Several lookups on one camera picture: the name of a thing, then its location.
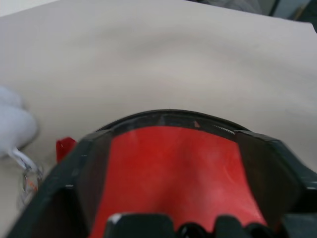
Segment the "red plastic part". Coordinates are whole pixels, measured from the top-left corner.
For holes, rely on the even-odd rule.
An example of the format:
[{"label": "red plastic part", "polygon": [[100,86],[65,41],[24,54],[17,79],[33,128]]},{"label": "red plastic part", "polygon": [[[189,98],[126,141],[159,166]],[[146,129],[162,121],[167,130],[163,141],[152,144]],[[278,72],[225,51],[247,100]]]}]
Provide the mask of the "red plastic part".
[{"label": "red plastic part", "polygon": [[251,195],[238,145],[194,129],[152,126],[115,137],[91,238],[114,213],[165,213],[211,231],[218,215],[265,224]]},{"label": "red plastic part", "polygon": [[64,157],[75,147],[76,140],[71,137],[65,137],[56,142],[56,160],[61,162]]}]

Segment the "beige surface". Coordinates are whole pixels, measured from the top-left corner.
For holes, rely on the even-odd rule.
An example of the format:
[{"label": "beige surface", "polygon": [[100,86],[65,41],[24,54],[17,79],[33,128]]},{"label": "beige surface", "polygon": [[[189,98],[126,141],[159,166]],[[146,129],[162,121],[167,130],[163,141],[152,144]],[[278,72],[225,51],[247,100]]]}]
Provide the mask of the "beige surface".
[{"label": "beige surface", "polygon": [[[310,24],[188,1],[64,0],[2,17],[0,31],[0,82],[39,120],[25,150],[38,161],[54,157],[57,138],[175,108],[279,138],[317,170]],[[14,217],[18,174],[0,165],[1,231]]]}]

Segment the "white table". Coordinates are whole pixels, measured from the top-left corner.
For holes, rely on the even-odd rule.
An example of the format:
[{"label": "white table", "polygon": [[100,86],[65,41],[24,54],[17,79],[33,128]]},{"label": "white table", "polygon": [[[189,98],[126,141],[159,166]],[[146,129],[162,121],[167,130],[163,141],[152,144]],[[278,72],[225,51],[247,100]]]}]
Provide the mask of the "white table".
[{"label": "white table", "polygon": [[[63,0],[0,18],[0,83],[40,123],[25,153],[54,157],[124,116],[186,109],[283,140],[317,171],[317,35],[310,24],[177,0]],[[20,171],[0,165],[0,230]]]}]

